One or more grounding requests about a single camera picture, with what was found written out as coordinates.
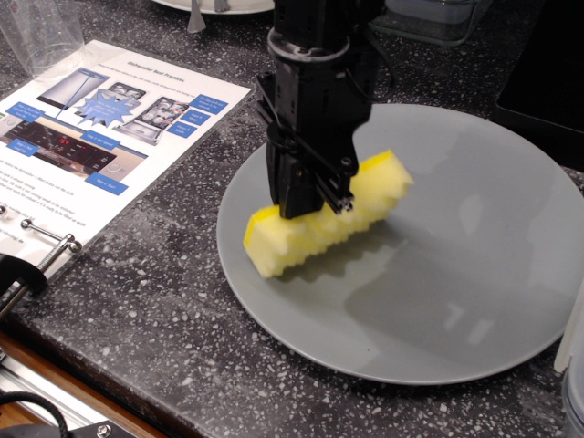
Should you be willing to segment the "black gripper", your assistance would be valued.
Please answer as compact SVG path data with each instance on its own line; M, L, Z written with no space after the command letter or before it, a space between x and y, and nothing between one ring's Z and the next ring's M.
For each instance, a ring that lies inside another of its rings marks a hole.
M266 166L279 215L352 207L353 144L369 120L381 55L369 30L382 1L277 1L267 37L275 63L257 80Z

